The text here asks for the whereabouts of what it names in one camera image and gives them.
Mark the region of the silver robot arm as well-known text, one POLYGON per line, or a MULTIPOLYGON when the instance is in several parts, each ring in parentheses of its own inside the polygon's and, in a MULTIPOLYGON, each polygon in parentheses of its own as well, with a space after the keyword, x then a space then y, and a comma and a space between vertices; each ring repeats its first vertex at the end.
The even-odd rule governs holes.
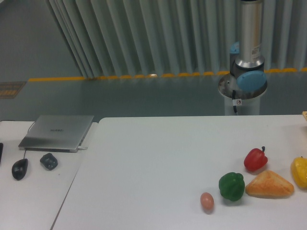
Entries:
POLYGON ((239 48, 233 56, 231 74, 239 89, 246 92, 257 91, 266 83, 261 54, 263 8, 262 0, 239 2, 239 48))

